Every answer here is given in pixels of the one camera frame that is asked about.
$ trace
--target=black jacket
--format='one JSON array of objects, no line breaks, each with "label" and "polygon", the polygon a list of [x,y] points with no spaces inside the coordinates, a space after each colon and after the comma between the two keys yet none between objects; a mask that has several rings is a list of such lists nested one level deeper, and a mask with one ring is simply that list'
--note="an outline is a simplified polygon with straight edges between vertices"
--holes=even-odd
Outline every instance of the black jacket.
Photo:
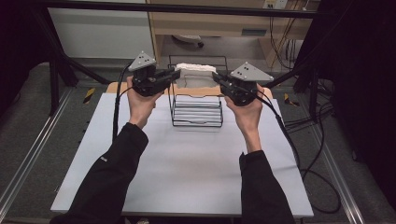
[{"label": "black jacket", "polygon": [[[127,123],[108,152],[85,176],[69,211],[51,224],[113,224],[120,218],[128,186],[149,140],[137,126]],[[294,223],[282,188],[263,151],[239,158],[242,174],[243,223]]]}]

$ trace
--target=hand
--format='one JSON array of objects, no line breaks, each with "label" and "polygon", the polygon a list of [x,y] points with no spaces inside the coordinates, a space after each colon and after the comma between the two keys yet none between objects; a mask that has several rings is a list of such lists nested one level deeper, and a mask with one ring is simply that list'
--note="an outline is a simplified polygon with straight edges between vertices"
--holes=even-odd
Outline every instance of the hand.
[{"label": "hand", "polygon": [[[262,97],[260,91],[264,92],[264,88],[257,84],[257,90],[259,90],[257,95]],[[262,114],[262,102],[258,99],[254,99],[248,105],[237,106],[228,96],[225,97],[225,101],[227,102],[227,106],[235,114],[236,124],[245,137],[247,152],[261,150],[259,121]]]},{"label": "hand", "polygon": [[155,108],[155,101],[160,98],[163,92],[159,92],[153,96],[142,96],[132,88],[132,77],[126,78],[129,109],[131,117],[129,122],[135,124],[140,129],[146,126],[149,116],[153,108]]}]

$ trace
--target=wire rack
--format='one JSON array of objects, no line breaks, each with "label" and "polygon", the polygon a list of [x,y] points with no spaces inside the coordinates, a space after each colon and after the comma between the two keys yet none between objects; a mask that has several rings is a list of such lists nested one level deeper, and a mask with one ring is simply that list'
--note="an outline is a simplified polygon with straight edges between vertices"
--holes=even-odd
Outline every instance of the wire rack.
[{"label": "wire rack", "polygon": [[[207,64],[225,70],[228,74],[227,58],[225,56],[202,55],[169,55],[168,67],[176,66],[174,58],[180,57],[181,63]],[[175,94],[175,87],[168,89],[169,107],[173,126],[183,127],[214,127],[220,128],[223,123],[220,95],[192,96]]]}]

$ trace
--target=gray triangular marker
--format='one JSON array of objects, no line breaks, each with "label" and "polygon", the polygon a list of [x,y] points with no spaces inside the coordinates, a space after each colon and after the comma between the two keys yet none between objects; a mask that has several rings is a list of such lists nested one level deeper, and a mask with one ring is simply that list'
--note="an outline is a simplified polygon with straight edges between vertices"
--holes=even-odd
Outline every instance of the gray triangular marker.
[{"label": "gray triangular marker", "polygon": [[244,81],[273,81],[274,78],[270,75],[264,73],[262,70],[251,65],[250,63],[244,63],[233,72],[231,72],[232,77]]},{"label": "gray triangular marker", "polygon": [[155,64],[155,59],[148,56],[144,51],[142,51],[137,57],[134,59],[134,62],[128,67],[130,72],[147,67],[149,65]]}]

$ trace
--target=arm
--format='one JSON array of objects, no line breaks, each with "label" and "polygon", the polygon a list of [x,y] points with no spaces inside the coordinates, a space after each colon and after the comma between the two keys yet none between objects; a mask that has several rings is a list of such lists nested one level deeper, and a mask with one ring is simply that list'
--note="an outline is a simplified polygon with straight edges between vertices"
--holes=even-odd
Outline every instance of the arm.
[{"label": "arm", "polygon": [[276,181],[262,151],[259,121],[262,103],[236,106],[225,97],[247,145],[247,155],[239,158],[242,176],[242,223],[294,223],[285,193]]},{"label": "arm", "polygon": [[[127,78],[128,88],[132,78]],[[116,223],[120,218],[129,184],[136,174],[140,156],[149,140],[142,131],[155,107],[159,93],[142,97],[128,90],[131,117],[110,149],[92,166],[82,181],[69,211],[53,223]]]}]

